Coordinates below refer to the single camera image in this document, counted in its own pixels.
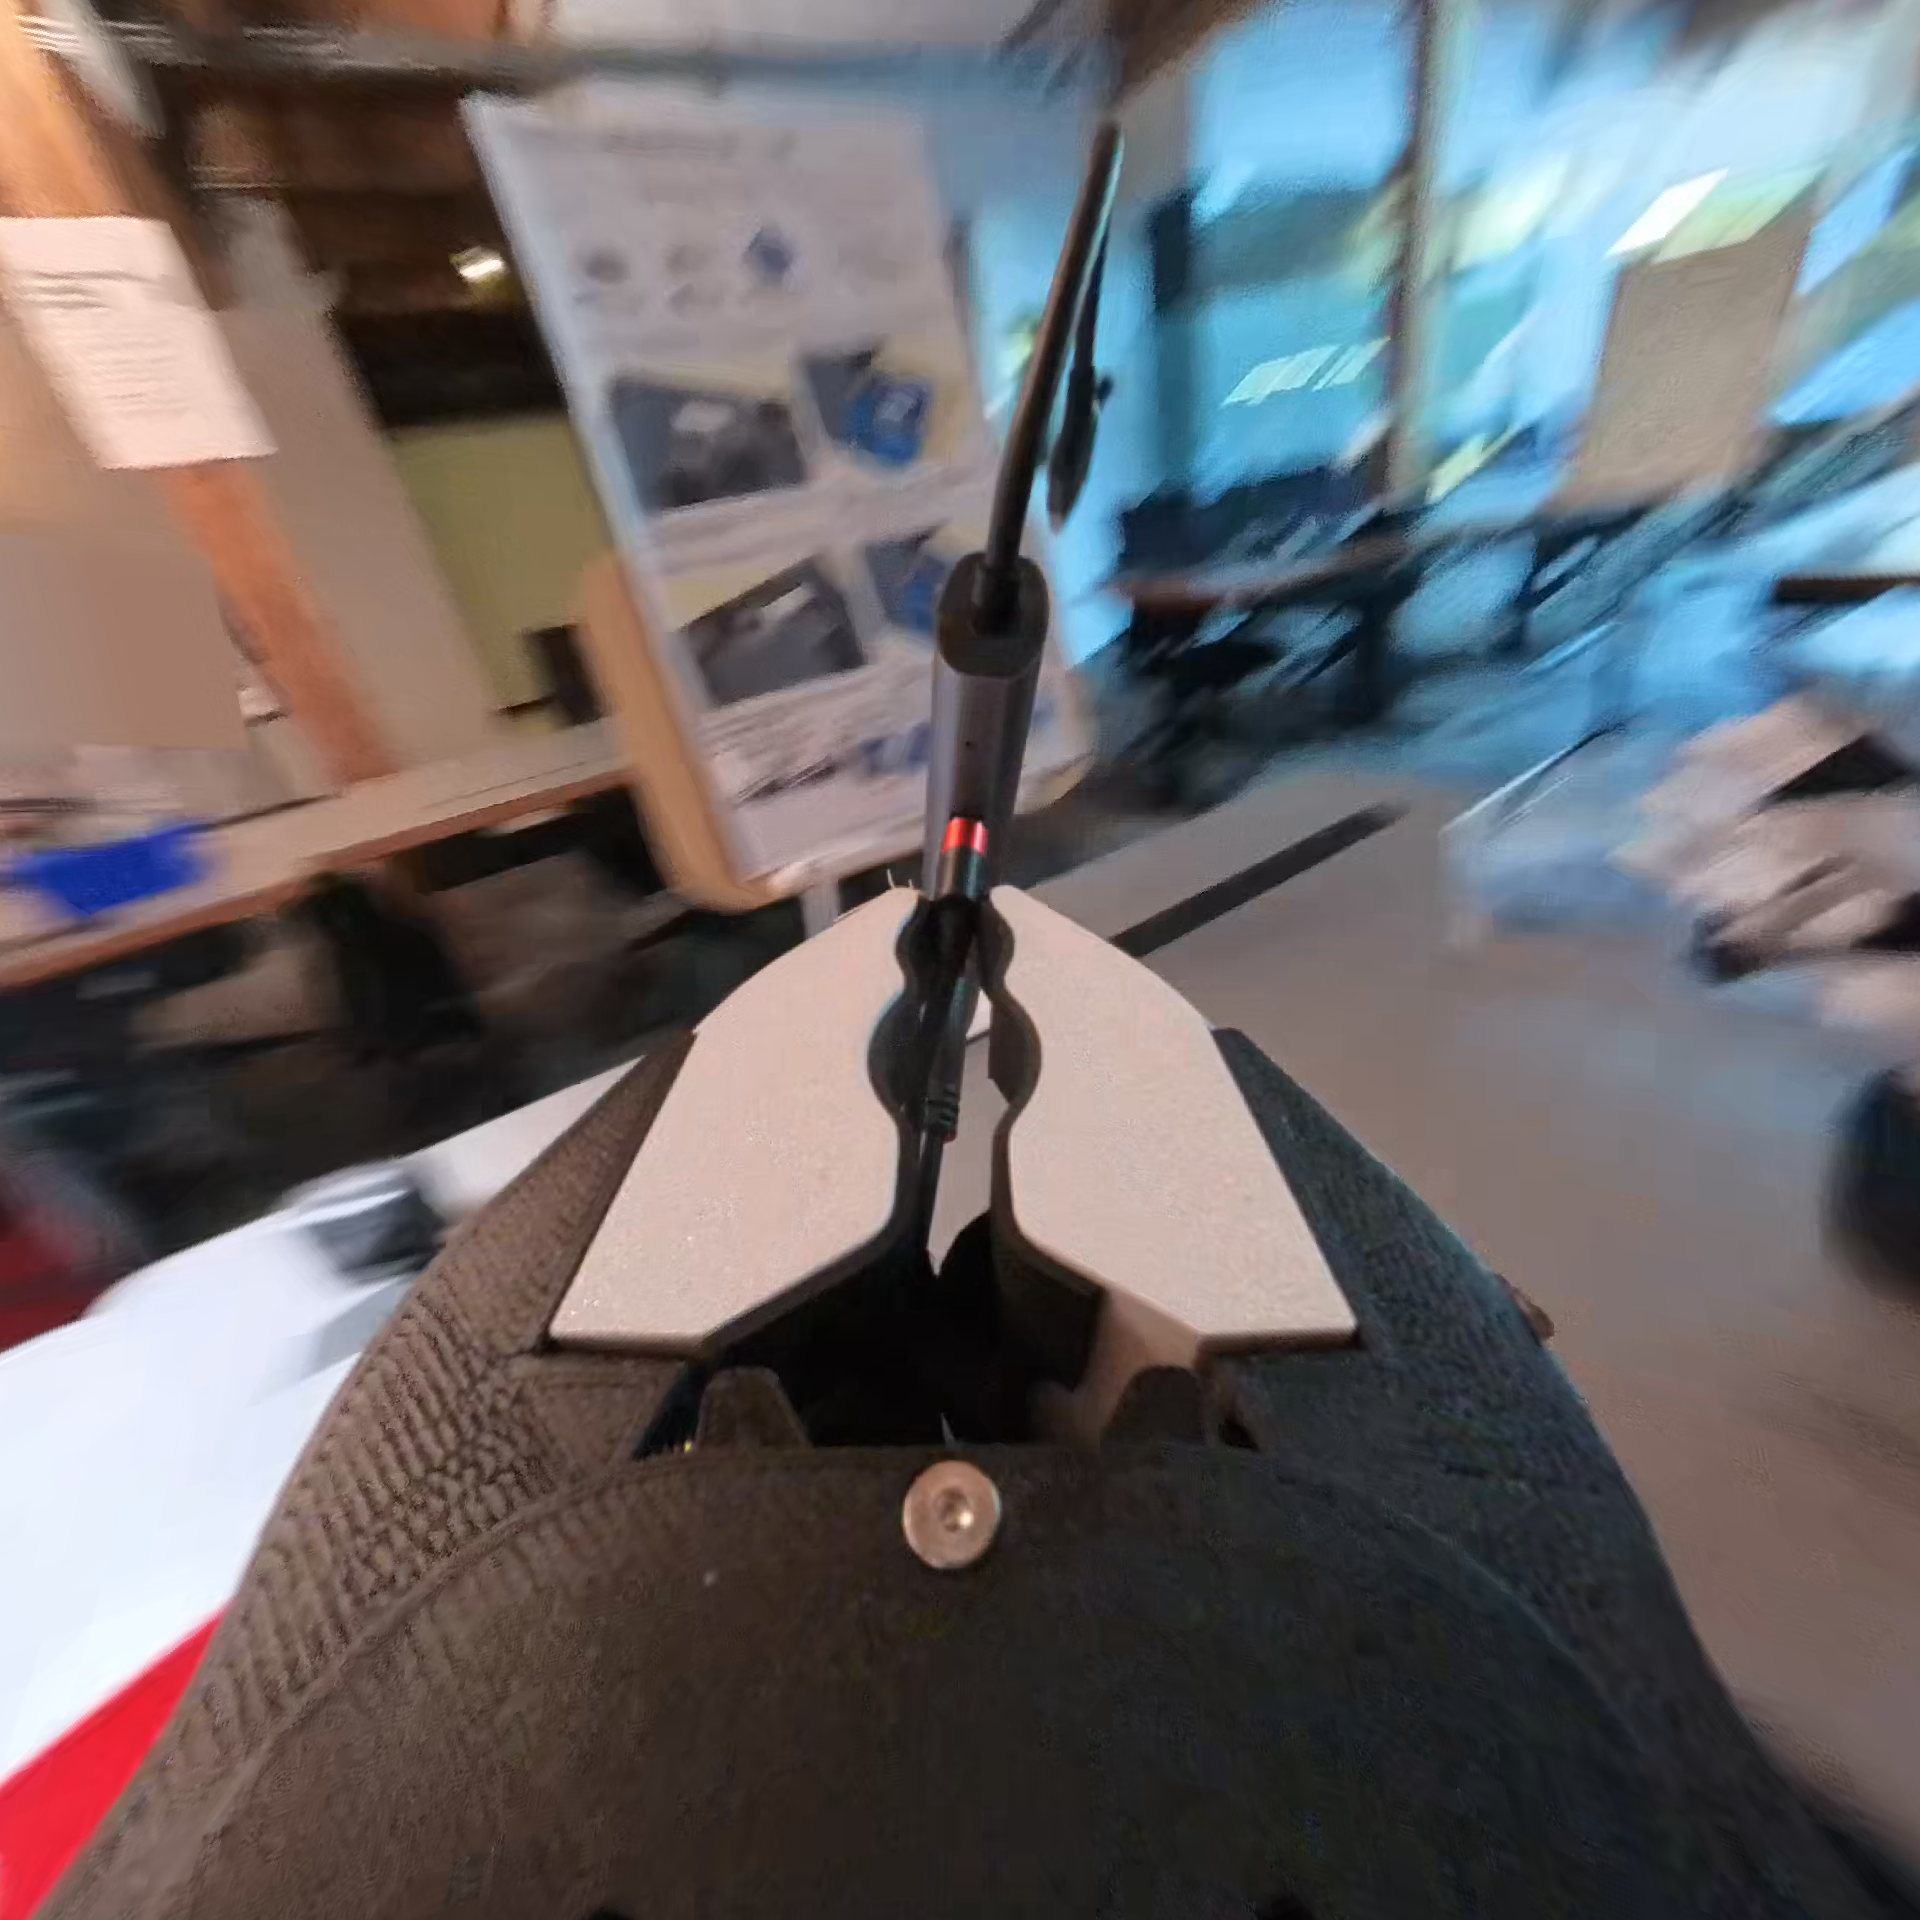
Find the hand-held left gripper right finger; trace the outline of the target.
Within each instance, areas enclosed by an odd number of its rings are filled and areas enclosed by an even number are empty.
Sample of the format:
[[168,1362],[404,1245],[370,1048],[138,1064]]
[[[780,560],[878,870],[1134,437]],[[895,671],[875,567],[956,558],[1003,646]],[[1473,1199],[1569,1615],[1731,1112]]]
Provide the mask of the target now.
[[980,935],[996,1283],[1041,1376],[1351,1347],[1358,1315],[1209,1021],[1016,887]]

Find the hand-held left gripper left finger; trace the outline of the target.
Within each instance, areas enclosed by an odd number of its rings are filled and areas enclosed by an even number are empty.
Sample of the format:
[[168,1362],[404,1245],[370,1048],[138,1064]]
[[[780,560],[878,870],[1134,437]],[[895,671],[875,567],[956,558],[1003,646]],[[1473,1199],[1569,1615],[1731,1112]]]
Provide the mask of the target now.
[[883,1248],[904,1145],[874,1042],[920,906],[896,887],[847,913],[698,1024],[550,1321],[559,1347],[720,1353]]

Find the grey usb hub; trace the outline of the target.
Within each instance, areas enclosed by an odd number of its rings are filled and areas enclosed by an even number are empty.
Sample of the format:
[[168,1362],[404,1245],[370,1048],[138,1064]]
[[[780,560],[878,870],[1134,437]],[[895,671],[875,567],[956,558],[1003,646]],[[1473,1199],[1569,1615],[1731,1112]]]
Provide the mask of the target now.
[[994,575],[964,557],[937,606],[921,891],[943,891],[952,823],[985,830],[990,873],[1017,814],[1025,751],[1049,639],[1049,590],[1026,557]]

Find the red storage box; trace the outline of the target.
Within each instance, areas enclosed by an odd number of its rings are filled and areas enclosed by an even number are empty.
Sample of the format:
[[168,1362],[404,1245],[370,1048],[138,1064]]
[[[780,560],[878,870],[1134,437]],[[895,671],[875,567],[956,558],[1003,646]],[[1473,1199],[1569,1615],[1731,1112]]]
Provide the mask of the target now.
[[214,1615],[6,1778],[6,1850],[49,1851],[91,1834],[176,1713],[223,1622]]

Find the clear plastic bin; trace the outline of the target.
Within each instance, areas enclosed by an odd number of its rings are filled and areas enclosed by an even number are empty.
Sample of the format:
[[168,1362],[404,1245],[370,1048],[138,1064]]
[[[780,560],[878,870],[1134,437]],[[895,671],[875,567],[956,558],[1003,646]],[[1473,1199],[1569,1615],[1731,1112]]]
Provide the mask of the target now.
[[1791,696],[1691,737],[1611,725],[1443,832],[1456,925],[1640,927],[1712,983],[1894,977],[1915,995],[1915,725]]

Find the instruction sheet on stand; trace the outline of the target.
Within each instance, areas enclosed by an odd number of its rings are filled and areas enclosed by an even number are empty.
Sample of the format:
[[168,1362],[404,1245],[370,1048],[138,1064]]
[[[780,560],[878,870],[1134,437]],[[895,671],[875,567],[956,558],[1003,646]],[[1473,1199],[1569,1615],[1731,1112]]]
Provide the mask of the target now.
[[972,529],[720,567],[588,567],[584,657],[672,889],[743,915],[912,873],[932,754],[932,601]]

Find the blue plastic bin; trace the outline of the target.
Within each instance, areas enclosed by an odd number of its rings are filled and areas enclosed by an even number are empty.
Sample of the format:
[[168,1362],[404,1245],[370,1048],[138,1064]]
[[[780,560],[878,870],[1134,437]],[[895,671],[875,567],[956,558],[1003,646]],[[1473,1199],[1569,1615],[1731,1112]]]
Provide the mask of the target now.
[[6,889],[58,922],[97,922],[204,882],[209,845],[204,823],[163,823],[95,845],[17,853],[6,863]]

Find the printed instruction sheet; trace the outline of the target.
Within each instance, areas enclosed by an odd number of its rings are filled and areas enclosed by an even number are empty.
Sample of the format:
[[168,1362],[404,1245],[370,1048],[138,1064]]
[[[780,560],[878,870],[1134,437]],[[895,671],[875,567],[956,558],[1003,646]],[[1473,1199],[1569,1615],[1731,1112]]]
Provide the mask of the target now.
[[571,88],[465,123],[726,880],[918,853],[1000,463],[924,119]]

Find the white paper notice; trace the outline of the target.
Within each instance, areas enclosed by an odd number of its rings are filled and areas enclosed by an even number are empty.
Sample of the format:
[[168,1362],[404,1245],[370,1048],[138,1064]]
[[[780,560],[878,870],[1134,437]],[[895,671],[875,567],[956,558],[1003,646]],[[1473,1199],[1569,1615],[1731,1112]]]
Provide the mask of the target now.
[[8,218],[2,285],[11,320],[98,466],[145,474],[275,455],[170,225]]

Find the wooden post with notice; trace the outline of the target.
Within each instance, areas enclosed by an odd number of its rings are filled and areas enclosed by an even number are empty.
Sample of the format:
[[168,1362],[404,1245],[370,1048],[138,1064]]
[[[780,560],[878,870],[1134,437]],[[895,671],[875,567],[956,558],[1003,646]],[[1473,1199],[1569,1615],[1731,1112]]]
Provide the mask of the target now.
[[[160,229],[176,237],[174,207],[145,152],[130,136],[104,129],[80,88],[35,43],[26,17],[26,6],[2,6],[6,213],[95,222],[159,215]],[[256,464],[178,464],[138,477],[209,566],[224,613],[300,723],[327,785],[398,773],[352,653],[310,584]]]

